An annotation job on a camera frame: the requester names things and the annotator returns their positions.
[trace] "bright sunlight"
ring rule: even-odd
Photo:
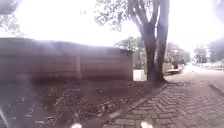
[[[16,13],[25,36],[35,39],[112,46],[130,35],[139,36],[130,21],[122,24],[122,32],[98,26],[92,11],[94,3],[94,0],[23,0]],[[168,42],[191,52],[196,44],[219,38],[223,28],[209,0],[171,0]]]

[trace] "paved sidewalk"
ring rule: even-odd
[[[224,128],[224,97],[206,82],[186,80],[102,127],[141,128],[143,120],[153,128]]]

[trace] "tree trunk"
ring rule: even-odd
[[[163,62],[168,34],[169,0],[160,1],[160,17],[157,26],[157,45],[155,56],[155,79],[166,81],[163,76]]]
[[[156,49],[156,38],[155,38],[155,26],[152,23],[147,23],[143,26],[144,31],[142,34],[142,40],[145,44],[146,57],[147,57],[147,80],[155,80],[155,49]]]

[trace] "dirt ground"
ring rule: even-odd
[[[0,100],[11,124],[55,128],[114,112],[154,88],[149,82],[132,81],[26,81],[1,83]]]

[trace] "concrete wall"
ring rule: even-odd
[[[0,39],[0,79],[69,76],[132,80],[132,52],[59,41]]]

